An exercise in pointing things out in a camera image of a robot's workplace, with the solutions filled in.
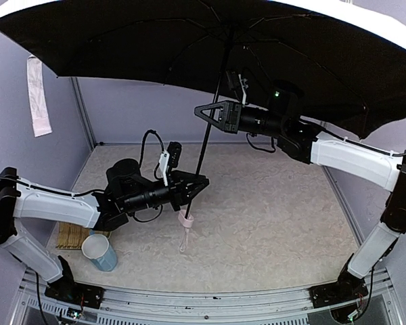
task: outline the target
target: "blue cup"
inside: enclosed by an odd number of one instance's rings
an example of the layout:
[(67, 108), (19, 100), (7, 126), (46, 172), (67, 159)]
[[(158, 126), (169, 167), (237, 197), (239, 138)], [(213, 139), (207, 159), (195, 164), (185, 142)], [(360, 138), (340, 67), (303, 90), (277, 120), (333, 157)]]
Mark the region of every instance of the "blue cup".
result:
[(101, 271), (110, 272), (117, 265), (117, 255), (108, 239), (101, 234), (90, 235), (81, 245), (84, 256)]

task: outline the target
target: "umbrella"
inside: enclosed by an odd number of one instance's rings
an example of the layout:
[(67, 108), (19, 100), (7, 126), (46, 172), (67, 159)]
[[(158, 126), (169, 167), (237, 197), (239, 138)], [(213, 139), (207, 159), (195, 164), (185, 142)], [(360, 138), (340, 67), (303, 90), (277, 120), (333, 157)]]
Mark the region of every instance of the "umbrella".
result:
[(341, 1), (8, 1), (0, 32), (58, 76), (152, 81), (217, 102), (234, 69), (249, 103), (265, 107), (281, 81), (302, 94), (303, 116), (359, 137), (406, 117), (406, 27)]

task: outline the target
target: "robotic arm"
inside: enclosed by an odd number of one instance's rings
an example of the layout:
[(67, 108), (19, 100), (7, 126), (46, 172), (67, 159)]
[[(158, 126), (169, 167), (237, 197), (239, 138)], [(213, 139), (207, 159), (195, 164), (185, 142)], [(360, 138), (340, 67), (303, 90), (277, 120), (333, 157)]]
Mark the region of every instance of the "robotic arm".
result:
[[(386, 152), (347, 138), (337, 137), (320, 125), (301, 120), (301, 96), (295, 85), (276, 81), (268, 109), (245, 105), (246, 88), (240, 74), (229, 73), (229, 85), (239, 102), (224, 101), (199, 106), (195, 115), (226, 133), (248, 132), (277, 139), (291, 158), (307, 164), (332, 167), (367, 179), (391, 192), (379, 223), (343, 267), (338, 280), (314, 286), (314, 307), (352, 301), (368, 294), (364, 277), (387, 256), (406, 232), (406, 154)], [(215, 111), (216, 118), (209, 112)]]
[(126, 224), (135, 212), (171, 203), (178, 211), (209, 184), (203, 176), (173, 170), (181, 145), (170, 143), (161, 154), (163, 178), (141, 176), (139, 163), (124, 159), (107, 170), (105, 191), (83, 194), (46, 188), (19, 178), (14, 168), (0, 174), (0, 247), (35, 270), (48, 283), (45, 295), (69, 303), (99, 308), (103, 289), (74, 281), (69, 264), (49, 253), (22, 225), (22, 218), (63, 221), (101, 231)]

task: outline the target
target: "black umbrella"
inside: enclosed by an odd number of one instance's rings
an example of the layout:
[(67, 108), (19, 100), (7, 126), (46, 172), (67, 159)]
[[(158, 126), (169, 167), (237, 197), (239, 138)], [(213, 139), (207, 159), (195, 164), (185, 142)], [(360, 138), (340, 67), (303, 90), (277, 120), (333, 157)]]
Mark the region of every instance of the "black umbrella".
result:
[[(63, 0), (0, 14), (0, 31), (58, 76), (154, 81), (215, 93), (217, 102), (233, 95), (223, 82), (232, 68), (247, 76), (251, 104), (265, 106), (274, 85), (290, 85), (303, 94), (302, 115), (359, 137), (405, 118), (406, 49), (396, 43), (406, 28), (339, 1), (322, 3)], [(391, 42), (322, 14), (326, 7), (399, 35)], [(197, 174), (209, 133), (210, 125)]]

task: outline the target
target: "umbrella pole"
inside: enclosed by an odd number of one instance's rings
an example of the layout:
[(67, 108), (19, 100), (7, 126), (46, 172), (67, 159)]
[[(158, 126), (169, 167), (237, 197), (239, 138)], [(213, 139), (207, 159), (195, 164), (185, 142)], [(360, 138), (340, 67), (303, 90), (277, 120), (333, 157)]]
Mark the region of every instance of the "umbrella pole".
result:
[[(223, 59), (221, 61), (221, 67), (219, 69), (217, 88), (215, 90), (214, 98), (213, 98), (213, 101), (212, 101), (213, 104), (217, 103), (218, 99), (219, 99), (219, 90), (221, 88), (221, 83), (223, 82), (223, 79), (224, 79), (224, 76), (225, 76), (225, 71), (227, 70), (227, 63), (229, 61), (230, 52), (231, 52), (231, 50), (233, 49), (233, 46), (234, 46), (234, 42), (233, 42), (234, 36), (235, 36), (235, 28), (230, 27), (229, 35), (227, 37), (227, 40), (224, 43), (224, 54), (223, 54)], [(215, 110), (212, 110), (210, 112), (210, 114), (209, 114), (209, 117), (214, 118), (214, 116), (215, 116)], [(198, 158), (197, 169), (196, 169), (196, 175), (197, 176), (199, 176), (200, 170), (202, 169), (204, 154), (206, 153), (206, 148), (208, 146), (208, 141), (209, 141), (209, 135), (210, 135), (210, 129), (211, 128), (212, 128), (212, 125), (210, 123), (208, 123), (207, 126), (206, 126), (206, 131), (204, 133), (202, 149), (200, 150), (200, 157)], [(192, 203), (192, 201), (187, 206), (187, 212), (185, 214), (185, 219), (188, 219), (189, 211), (191, 209), (191, 203)]]

